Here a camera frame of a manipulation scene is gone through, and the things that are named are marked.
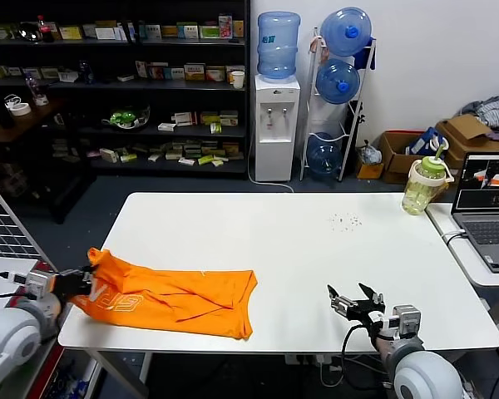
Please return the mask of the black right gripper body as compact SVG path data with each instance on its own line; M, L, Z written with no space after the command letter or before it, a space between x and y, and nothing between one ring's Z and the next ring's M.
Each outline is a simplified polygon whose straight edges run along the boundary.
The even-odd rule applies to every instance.
M372 299L359 300L350 308L350 319L361 322L371 333L379 333L383 328L385 310L385 303Z

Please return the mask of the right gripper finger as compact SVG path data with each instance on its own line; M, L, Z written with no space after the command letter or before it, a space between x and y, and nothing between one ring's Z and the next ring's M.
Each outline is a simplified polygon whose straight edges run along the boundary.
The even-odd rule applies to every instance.
M329 284L327 285L327 290L329 292L331 308L337 314L349 319L348 311L357 307L358 304L355 301L338 294L338 292Z
M360 306L364 312L380 312L384 313L386 310L386 305L383 300L383 295L381 293L375 292L369 286L359 283L358 286L367 297L360 301Z

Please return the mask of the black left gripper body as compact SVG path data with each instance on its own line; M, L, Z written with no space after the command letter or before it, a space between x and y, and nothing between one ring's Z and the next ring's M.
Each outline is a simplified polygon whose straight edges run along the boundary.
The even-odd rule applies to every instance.
M60 302L68 302L76 296L89 296L92 286L86 284L84 275L80 269L70 269L56 274L52 293Z

